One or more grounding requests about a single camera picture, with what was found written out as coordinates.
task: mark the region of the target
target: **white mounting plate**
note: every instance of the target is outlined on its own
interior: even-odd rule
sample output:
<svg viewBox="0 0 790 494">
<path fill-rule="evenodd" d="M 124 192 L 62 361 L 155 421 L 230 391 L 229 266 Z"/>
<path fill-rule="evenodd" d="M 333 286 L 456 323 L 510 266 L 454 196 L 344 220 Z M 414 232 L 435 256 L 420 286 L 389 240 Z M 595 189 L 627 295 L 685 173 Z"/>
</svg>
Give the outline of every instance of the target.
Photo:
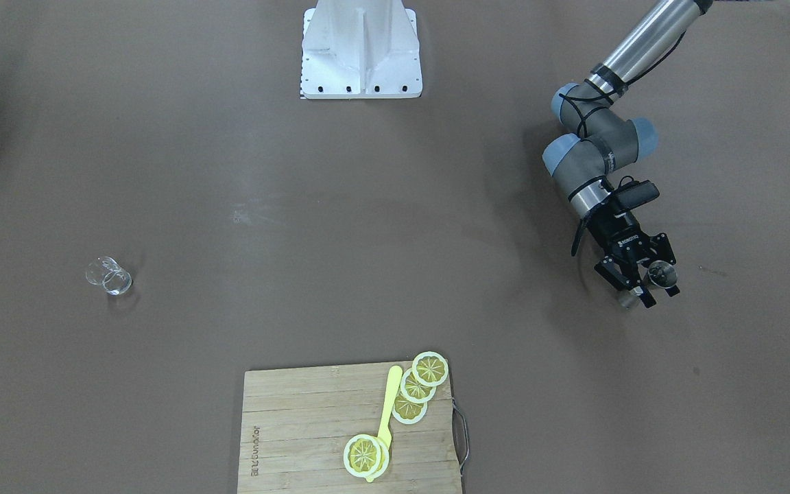
<svg viewBox="0 0 790 494">
<path fill-rule="evenodd" d="M 416 12 L 404 9 L 407 20 L 417 36 Z M 415 49 L 389 50 L 382 60 L 369 55 L 370 50 L 364 43 L 379 43 L 383 37 L 392 36 L 391 32 L 365 32 L 359 42 L 352 43 L 350 50 L 369 56 L 366 60 L 365 74 L 357 67 L 349 67 L 341 60 L 348 56 L 338 56 L 335 50 L 307 49 L 307 30 L 317 9 L 304 13 L 304 50 L 301 59 L 300 96 L 307 99 L 361 99 L 361 98 L 407 98 L 420 97 L 422 94 L 422 70 L 420 68 L 419 40 L 415 38 Z M 392 16 L 398 16 L 399 9 L 393 9 Z"/>
</svg>

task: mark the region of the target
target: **clear glass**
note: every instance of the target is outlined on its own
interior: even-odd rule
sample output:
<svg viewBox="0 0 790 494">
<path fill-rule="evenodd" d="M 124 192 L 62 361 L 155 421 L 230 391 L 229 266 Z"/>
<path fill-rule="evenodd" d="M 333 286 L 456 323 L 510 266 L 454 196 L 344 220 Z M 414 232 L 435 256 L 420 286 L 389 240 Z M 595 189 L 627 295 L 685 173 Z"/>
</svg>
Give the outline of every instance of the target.
<svg viewBox="0 0 790 494">
<path fill-rule="evenodd" d="M 91 285 L 100 285 L 109 295 L 120 295 L 132 285 L 132 277 L 112 257 L 97 257 L 87 265 L 84 276 Z"/>
</svg>

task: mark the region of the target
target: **stack of lemon slices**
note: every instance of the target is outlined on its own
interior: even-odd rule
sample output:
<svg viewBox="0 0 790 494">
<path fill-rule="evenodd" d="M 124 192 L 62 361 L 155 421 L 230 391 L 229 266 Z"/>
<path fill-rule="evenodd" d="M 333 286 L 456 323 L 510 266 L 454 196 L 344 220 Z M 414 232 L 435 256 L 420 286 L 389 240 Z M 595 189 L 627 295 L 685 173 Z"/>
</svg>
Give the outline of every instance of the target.
<svg viewBox="0 0 790 494">
<path fill-rule="evenodd" d="M 429 400 L 443 381 L 447 381 L 447 360 L 435 351 L 423 351 L 401 378 L 401 391 L 395 397 L 392 415 L 402 424 L 416 424 L 429 409 Z"/>
</svg>

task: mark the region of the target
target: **cable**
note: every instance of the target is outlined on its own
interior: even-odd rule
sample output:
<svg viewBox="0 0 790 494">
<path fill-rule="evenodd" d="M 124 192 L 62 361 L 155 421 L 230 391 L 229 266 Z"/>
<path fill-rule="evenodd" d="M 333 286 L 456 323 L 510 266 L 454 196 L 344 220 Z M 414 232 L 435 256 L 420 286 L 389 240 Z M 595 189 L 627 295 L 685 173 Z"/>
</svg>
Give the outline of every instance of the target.
<svg viewBox="0 0 790 494">
<path fill-rule="evenodd" d="M 630 79 L 630 81 L 624 82 L 624 88 L 629 89 L 631 84 L 633 84 L 634 82 L 638 82 L 639 79 L 644 78 L 646 75 L 648 75 L 651 70 L 654 70 L 658 65 L 661 65 L 661 63 L 663 63 L 664 60 L 666 60 L 672 54 L 672 52 L 674 52 L 675 49 L 678 48 L 678 45 L 681 43 L 681 40 L 683 40 L 685 34 L 687 34 L 687 31 L 682 32 L 682 34 L 678 37 L 675 43 L 672 44 L 672 47 L 667 51 L 667 53 L 661 56 L 652 66 L 650 66 L 641 74 L 634 76 L 634 78 Z M 602 93 L 596 97 L 571 97 L 562 93 L 558 94 L 558 96 L 561 97 L 565 102 L 570 104 L 571 107 L 573 107 L 573 109 L 575 110 L 575 113 L 577 113 L 577 115 L 581 117 L 581 121 L 577 125 L 577 129 L 575 129 L 575 134 L 577 134 L 578 137 L 581 137 L 581 128 L 584 129 L 584 137 L 587 137 L 587 119 L 590 118 L 590 115 L 593 115 L 593 113 L 596 112 L 596 110 L 601 110 L 602 107 L 594 108 L 590 110 L 590 112 L 587 113 L 587 115 L 584 115 L 584 113 L 581 112 L 579 106 L 577 106 L 577 103 L 593 103 L 601 99 L 606 99 L 609 96 L 614 95 L 615 93 L 617 93 L 617 91 L 610 91 L 610 93 Z"/>
</svg>

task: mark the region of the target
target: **gray table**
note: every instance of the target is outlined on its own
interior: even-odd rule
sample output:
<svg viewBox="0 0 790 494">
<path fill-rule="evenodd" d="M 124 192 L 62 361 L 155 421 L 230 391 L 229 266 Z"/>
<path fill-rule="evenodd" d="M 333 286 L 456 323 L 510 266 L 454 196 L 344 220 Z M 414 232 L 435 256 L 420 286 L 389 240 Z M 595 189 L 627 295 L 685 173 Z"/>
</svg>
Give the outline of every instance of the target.
<svg viewBox="0 0 790 494">
<path fill-rule="evenodd" d="M 423 97 L 347 103 L 298 99 L 312 0 L 0 0 L 0 494 L 232 493 L 245 370 L 427 349 L 468 493 L 790 492 L 790 1 L 618 103 L 677 298 L 620 310 L 540 164 L 652 3 L 411 0 Z"/>
</svg>

